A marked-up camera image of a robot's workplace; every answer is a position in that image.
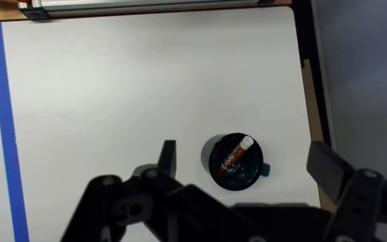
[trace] black round container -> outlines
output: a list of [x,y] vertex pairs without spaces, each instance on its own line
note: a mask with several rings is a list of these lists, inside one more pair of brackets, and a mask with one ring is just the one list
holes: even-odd
[[202,163],[206,171],[221,187],[232,191],[241,191],[253,186],[258,178],[270,174],[270,166],[264,163],[264,155],[260,144],[254,144],[237,163],[237,170],[219,179],[215,176],[222,163],[232,155],[234,148],[240,146],[245,133],[219,135],[210,139],[202,151]]

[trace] screw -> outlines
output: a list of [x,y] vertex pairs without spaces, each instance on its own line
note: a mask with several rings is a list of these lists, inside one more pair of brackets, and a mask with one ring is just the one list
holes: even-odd
[[105,179],[103,179],[104,186],[111,186],[113,183],[115,183],[115,179],[112,176],[107,176]]
[[146,178],[156,178],[158,176],[158,171],[156,170],[150,170],[150,171],[147,171],[146,172],[146,175],[144,175]]
[[356,242],[355,240],[352,240],[351,237],[347,236],[339,236],[336,238],[336,242]]
[[266,241],[265,238],[256,236],[256,237],[252,237],[249,242],[266,242]]
[[109,226],[105,226],[101,230],[101,242],[112,242],[112,233],[111,233]]
[[378,174],[371,171],[371,170],[366,170],[365,175],[369,176],[369,178],[378,178]]

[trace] black cup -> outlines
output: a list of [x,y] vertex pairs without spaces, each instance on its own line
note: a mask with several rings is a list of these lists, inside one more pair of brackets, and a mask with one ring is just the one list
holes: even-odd
[[236,166],[236,171],[229,172],[223,178],[217,178],[218,170],[223,162],[232,155],[234,148],[249,135],[232,133],[219,135],[210,139],[202,151],[202,163],[215,183],[232,191],[246,190],[253,186],[260,176],[270,174],[270,166],[264,163],[264,155],[260,144],[254,144],[246,151]]

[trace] blue tape line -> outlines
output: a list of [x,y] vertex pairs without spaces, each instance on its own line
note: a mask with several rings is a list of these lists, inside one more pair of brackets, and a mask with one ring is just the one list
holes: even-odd
[[6,175],[8,186],[8,197],[11,206],[11,217],[17,242],[29,242],[29,225],[25,210],[23,189],[17,146],[17,133],[14,113],[11,108],[3,27],[0,25],[0,132],[3,141]]

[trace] black mechanical arm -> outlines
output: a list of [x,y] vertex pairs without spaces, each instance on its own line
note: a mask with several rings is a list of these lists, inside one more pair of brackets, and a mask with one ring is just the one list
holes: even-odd
[[338,205],[335,214],[300,205],[226,207],[178,183],[175,171],[176,141],[166,141],[159,163],[139,167],[128,182],[93,179],[62,242],[119,242],[139,222],[168,242],[377,242],[377,223],[387,223],[387,180],[354,170],[323,143],[312,143],[308,171]]

